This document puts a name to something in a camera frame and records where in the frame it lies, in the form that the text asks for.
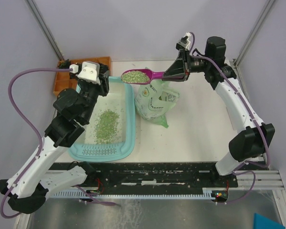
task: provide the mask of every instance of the orange plastic container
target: orange plastic container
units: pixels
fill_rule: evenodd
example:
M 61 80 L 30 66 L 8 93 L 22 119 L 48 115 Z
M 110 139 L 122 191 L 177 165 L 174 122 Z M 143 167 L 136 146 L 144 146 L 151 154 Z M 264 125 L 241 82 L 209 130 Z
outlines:
M 70 60 L 71 64 L 73 63 L 82 63 L 84 61 L 91 61 L 96 63 L 106 64 L 109 67 L 109 75 L 111 75 L 111 58 L 109 56 L 105 57 L 95 57 L 95 58 L 85 58 L 85 59 L 74 59 Z M 63 63 L 63 61 L 59 61 L 57 67 Z M 73 88 L 76 89 L 77 81 L 74 79 L 70 79 L 69 73 L 56 73 L 55 82 L 54 82 L 54 89 L 53 93 L 57 97 L 58 94 L 66 88 Z

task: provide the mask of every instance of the scoop handle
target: scoop handle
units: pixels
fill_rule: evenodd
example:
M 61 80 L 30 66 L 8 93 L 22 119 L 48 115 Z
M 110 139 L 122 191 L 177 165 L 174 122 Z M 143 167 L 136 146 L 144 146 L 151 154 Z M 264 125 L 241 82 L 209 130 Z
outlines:
M 163 78 L 164 72 L 153 72 L 153 80 L 160 80 Z

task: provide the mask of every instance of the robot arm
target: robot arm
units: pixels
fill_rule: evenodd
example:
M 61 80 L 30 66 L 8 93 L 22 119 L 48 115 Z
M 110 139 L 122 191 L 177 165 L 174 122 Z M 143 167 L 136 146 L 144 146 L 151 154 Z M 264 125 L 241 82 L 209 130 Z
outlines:
M 95 175 L 95 170 L 88 163 L 79 163 L 71 170 L 44 178 L 55 160 L 82 134 L 83 126 L 89 124 L 98 96 L 106 96 L 109 91 L 109 69 L 106 65 L 83 62 L 72 64 L 70 68 L 73 69 L 70 77 L 77 79 L 80 92 L 69 88 L 59 93 L 53 104 L 57 115 L 45 130 L 41 153 L 36 156 L 37 148 L 12 178 L 0 180 L 0 192 L 5 195 L 10 190 L 8 204 L 15 211 L 30 214 L 53 194 L 82 184 L 87 177 Z
M 204 72 L 205 79 L 224 101 L 230 114 L 231 122 L 237 129 L 237 136 L 229 143 L 229 152 L 215 165 L 217 174 L 225 176 L 231 174 L 245 160 L 257 157 L 265 152 L 265 146 L 256 124 L 261 128 L 268 146 L 271 143 L 275 129 L 272 124 L 265 124 L 255 113 L 240 88 L 235 72 L 230 66 L 225 64 L 226 45 L 223 38 L 208 38 L 205 55 L 191 56 L 188 47 L 189 35 L 186 34 L 177 43 L 176 49 L 179 50 L 178 57 L 163 74 L 162 80 L 183 82 L 188 80 L 190 73 Z M 209 59 L 215 62 L 226 79 L 209 62 Z M 237 89 L 237 92 L 235 92 L 229 83 Z M 254 114 L 255 123 L 251 119 L 248 109 Z

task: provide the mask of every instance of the purple scoop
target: purple scoop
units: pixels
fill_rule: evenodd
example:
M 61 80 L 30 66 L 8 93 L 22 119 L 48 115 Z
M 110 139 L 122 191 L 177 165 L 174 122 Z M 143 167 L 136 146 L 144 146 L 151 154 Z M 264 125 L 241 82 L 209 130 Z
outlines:
M 163 74 L 164 74 L 164 72 L 153 72 L 150 69 L 131 69 L 131 70 L 127 70 L 127 71 L 123 72 L 123 74 L 128 73 L 128 72 L 132 72 L 132 71 L 139 71 L 139 72 L 145 73 L 148 76 L 149 81 L 147 81 L 145 83 L 131 83 L 131 84 L 140 84 L 140 85 L 150 84 L 152 80 L 160 80 L 160 79 L 162 79 Z

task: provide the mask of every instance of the bag of pellets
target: bag of pellets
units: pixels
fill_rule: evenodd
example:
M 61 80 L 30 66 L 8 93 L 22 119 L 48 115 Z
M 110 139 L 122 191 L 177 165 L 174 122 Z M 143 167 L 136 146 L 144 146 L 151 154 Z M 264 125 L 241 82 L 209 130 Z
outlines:
M 180 93 L 168 85 L 169 82 L 162 80 L 141 85 L 134 101 L 137 112 L 143 119 L 165 128 L 168 128 L 165 113 L 172 109 L 180 98 Z

